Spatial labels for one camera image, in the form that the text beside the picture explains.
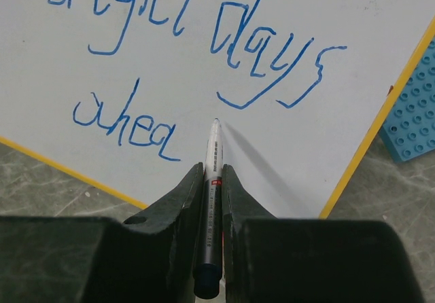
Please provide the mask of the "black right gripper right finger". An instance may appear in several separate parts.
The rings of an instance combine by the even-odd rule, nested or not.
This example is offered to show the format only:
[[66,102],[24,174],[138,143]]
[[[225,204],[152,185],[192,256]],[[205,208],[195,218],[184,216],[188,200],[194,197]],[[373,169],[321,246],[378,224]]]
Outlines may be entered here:
[[394,229],[383,221],[280,219],[223,168],[227,302],[422,302]]

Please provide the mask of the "yellow framed whiteboard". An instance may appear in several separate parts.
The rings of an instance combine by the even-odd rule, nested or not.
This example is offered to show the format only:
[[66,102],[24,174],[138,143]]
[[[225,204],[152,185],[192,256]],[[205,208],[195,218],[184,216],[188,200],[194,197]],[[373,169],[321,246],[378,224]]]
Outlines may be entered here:
[[1,0],[1,140],[152,204],[224,159],[280,217],[317,217],[434,0]]

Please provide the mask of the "white blue whiteboard marker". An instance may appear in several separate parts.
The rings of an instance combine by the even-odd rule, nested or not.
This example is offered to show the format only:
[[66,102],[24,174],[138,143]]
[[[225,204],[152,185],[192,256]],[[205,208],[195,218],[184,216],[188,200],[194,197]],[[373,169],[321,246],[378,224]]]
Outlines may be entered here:
[[222,278],[222,127],[214,119],[207,142],[203,177],[203,199],[199,222],[194,294],[203,300],[216,298]]

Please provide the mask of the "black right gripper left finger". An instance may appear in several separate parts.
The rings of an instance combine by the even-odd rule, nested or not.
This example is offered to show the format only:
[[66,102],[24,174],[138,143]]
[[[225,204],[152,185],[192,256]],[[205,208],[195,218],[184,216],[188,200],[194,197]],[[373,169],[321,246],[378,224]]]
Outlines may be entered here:
[[203,166],[124,222],[1,218],[2,302],[193,302]]

